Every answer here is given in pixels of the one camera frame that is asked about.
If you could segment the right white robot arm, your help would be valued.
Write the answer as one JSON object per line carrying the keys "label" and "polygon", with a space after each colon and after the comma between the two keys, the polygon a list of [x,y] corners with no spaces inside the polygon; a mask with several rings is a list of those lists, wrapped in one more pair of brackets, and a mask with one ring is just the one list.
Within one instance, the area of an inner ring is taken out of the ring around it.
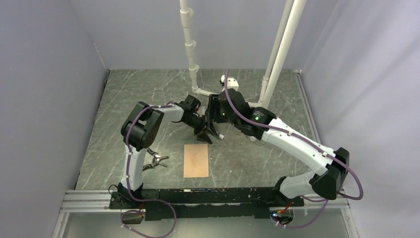
{"label": "right white robot arm", "polygon": [[284,206],[292,198],[317,194],[335,200],[347,176],[349,152],[325,147],[294,131],[271,111],[262,107],[250,107],[240,92],[212,94],[209,97],[206,116],[211,122],[232,124],[244,135],[277,146],[291,154],[311,171],[294,177],[281,177],[274,186],[273,200]]}

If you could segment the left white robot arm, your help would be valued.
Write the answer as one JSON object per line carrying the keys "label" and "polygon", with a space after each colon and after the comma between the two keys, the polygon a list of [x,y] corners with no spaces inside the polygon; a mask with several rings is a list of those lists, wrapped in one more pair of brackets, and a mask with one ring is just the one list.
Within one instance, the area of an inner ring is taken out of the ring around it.
{"label": "left white robot arm", "polygon": [[201,102],[191,95],[179,103],[158,106],[138,102],[135,105],[121,127],[126,157],[124,174],[117,185],[118,194],[129,208],[136,208],[142,202],[144,160],[161,124],[182,122],[194,130],[198,141],[208,144],[211,143],[210,136],[224,137],[216,131],[204,111]]}

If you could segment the tan envelope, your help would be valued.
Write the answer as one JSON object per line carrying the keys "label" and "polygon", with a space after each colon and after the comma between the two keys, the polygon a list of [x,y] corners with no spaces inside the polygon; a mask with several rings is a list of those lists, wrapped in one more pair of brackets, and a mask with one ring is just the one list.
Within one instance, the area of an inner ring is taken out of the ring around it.
{"label": "tan envelope", "polygon": [[209,154],[207,144],[184,145],[184,178],[208,178]]}

